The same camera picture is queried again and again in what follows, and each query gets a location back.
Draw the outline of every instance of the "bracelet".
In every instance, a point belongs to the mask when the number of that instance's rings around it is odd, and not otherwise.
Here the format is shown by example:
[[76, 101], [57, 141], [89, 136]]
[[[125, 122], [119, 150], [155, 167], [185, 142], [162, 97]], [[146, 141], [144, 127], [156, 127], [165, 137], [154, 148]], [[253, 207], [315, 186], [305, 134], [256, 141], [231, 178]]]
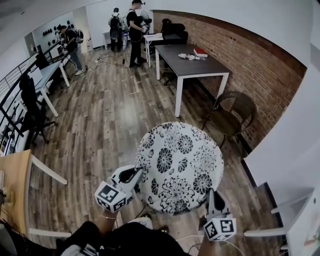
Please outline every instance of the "bracelet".
[[114, 217], [107, 217], [107, 216], [103, 216], [103, 215], [100, 215], [101, 217], [104, 217], [105, 219], [108, 219], [108, 220], [116, 220], [117, 218], [114, 218]]

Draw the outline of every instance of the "black and white tablecloth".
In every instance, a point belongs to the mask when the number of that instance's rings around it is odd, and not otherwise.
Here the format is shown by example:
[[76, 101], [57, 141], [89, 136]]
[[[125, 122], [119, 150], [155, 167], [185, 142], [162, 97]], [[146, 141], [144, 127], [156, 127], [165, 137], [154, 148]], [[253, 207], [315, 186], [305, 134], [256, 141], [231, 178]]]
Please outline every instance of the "black and white tablecloth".
[[180, 215], [200, 207], [210, 188], [217, 190], [224, 171], [221, 151], [204, 131], [182, 122], [150, 130], [137, 150], [143, 168], [135, 191], [152, 209]]

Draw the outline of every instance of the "wooden chair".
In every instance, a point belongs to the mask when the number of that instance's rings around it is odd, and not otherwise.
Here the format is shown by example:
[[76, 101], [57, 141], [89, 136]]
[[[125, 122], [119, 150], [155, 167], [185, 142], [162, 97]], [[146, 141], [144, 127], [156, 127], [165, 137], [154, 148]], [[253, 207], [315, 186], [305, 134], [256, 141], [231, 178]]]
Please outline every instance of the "wooden chair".
[[[225, 110], [221, 106], [225, 100], [234, 99], [230, 110]], [[231, 137], [236, 136], [246, 130], [254, 121], [256, 116], [256, 105], [246, 94], [239, 91], [230, 91], [221, 94], [215, 101], [213, 109], [202, 126], [205, 128], [208, 120], [211, 120], [213, 126], [222, 134], [222, 147]]]

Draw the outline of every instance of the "red brick wall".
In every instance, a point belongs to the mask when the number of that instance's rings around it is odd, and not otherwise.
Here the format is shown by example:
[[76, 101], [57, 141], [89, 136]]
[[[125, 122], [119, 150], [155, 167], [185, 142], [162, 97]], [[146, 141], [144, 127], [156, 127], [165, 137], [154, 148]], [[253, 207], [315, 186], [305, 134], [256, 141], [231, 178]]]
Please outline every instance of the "red brick wall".
[[[203, 48], [232, 71], [227, 91], [241, 91], [253, 99], [257, 117], [242, 135], [252, 149], [256, 147], [286, 110], [300, 86], [306, 67], [267, 39], [210, 17], [154, 11], [155, 33], [161, 31], [162, 19], [165, 18], [172, 23], [184, 24], [189, 33], [189, 43]], [[220, 78], [199, 80], [214, 96], [217, 95]]]

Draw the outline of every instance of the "red book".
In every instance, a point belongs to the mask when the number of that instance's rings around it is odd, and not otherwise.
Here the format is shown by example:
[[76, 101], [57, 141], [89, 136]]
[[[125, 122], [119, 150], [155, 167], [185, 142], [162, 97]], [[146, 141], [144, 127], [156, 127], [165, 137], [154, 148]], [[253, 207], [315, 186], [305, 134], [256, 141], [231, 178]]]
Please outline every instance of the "red book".
[[208, 57], [208, 54], [203, 49], [195, 48], [193, 51], [197, 57]]

